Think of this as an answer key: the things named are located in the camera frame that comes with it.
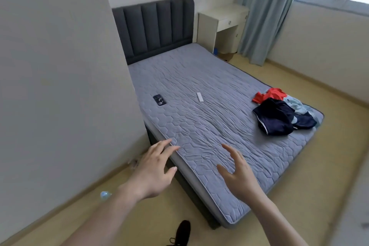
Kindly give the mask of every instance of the bed frame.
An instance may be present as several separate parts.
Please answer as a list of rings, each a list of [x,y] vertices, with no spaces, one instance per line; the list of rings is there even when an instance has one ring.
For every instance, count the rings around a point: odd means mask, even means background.
[[[113,8],[113,15],[128,65],[192,43],[193,0],[161,0],[118,7]],[[146,130],[151,145],[155,144],[155,136],[147,128]],[[170,159],[166,165],[174,166]],[[210,228],[220,227],[180,169],[176,173],[176,179]]]

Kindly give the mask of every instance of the white desk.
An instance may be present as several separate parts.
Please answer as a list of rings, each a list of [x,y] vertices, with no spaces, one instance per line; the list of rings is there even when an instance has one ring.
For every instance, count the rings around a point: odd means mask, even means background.
[[[249,9],[238,4],[229,4],[199,12],[197,43],[213,52],[237,52]]]

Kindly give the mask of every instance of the black shoe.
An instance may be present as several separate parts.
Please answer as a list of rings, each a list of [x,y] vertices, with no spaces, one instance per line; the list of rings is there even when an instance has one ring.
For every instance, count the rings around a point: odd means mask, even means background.
[[[171,238],[169,240],[170,243],[173,244],[168,246],[187,246],[188,240],[190,239],[190,232],[190,222],[187,220],[182,221],[177,229],[176,238]]]

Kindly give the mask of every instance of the clothes pile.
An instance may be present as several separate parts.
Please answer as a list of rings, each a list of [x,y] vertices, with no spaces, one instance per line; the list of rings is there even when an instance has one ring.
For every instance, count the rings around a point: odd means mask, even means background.
[[[297,129],[310,129],[318,124],[312,108],[281,89],[258,92],[252,100],[260,104],[253,112],[259,128],[267,135],[288,135]]]

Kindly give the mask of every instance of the hand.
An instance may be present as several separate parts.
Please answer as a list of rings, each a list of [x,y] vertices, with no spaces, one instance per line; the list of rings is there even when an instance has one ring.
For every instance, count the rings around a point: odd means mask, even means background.
[[[172,140],[159,141],[152,145],[141,159],[138,167],[129,180],[121,187],[128,187],[130,193],[136,196],[136,201],[158,196],[172,182],[177,167],[171,167],[164,173],[164,166],[170,155],[179,146],[164,147]]]
[[[230,192],[248,206],[265,197],[265,193],[261,189],[244,156],[231,146],[222,144],[222,147],[231,153],[231,157],[235,163],[233,174],[229,173],[225,167],[217,165],[219,174],[223,177]]]

